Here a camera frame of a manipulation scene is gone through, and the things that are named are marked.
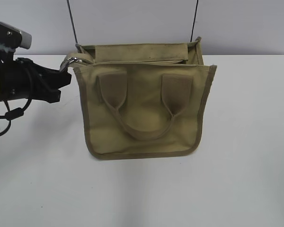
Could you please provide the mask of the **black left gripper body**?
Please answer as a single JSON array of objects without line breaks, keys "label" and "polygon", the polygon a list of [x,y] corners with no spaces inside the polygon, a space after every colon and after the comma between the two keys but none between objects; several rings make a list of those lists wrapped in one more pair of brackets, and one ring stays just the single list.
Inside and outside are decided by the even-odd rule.
[{"label": "black left gripper body", "polygon": [[14,59],[15,49],[0,44],[0,102],[42,99],[41,66],[28,58]]}]

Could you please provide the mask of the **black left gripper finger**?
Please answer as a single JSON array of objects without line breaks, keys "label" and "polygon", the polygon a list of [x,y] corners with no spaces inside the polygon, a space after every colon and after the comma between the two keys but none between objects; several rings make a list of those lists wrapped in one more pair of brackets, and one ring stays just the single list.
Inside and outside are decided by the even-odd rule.
[{"label": "black left gripper finger", "polygon": [[51,88],[45,81],[37,81],[34,83],[33,99],[46,101],[50,104],[60,101],[61,91],[57,88]]},{"label": "black left gripper finger", "polygon": [[49,88],[62,88],[71,83],[71,74],[66,70],[54,70],[37,64],[34,64],[34,69]]}]

